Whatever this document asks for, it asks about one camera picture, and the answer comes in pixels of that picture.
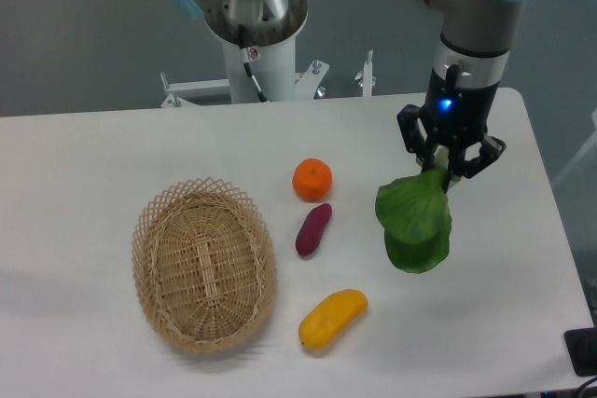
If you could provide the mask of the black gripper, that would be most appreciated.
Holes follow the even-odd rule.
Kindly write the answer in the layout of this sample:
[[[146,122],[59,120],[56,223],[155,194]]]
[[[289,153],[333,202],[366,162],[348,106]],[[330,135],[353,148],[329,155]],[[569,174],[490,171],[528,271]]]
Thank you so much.
[[[396,116],[405,147],[416,156],[423,172],[434,167],[438,145],[449,146],[454,135],[462,146],[479,142],[479,154],[471,159],[465,158],[459,143],[449,149],[447,189],[487,169],[507,148],[504,141],[486,134],[498,86],[460,88],[432,70],[424,105],[407,104]]]

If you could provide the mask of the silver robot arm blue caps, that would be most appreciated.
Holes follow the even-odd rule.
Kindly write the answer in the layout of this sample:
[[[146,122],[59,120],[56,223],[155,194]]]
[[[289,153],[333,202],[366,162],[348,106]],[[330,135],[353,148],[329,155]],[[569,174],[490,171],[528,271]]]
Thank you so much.
[[[472,178],[505,151],[487,118],[526,0],[420,0],[443,24],[422,106],[397,121],[424,170],[444,165],[444,186]],[[296,100],[295,39],[306,0],[169,0],[190,20],[205,19],[225,52],[235,103]]]

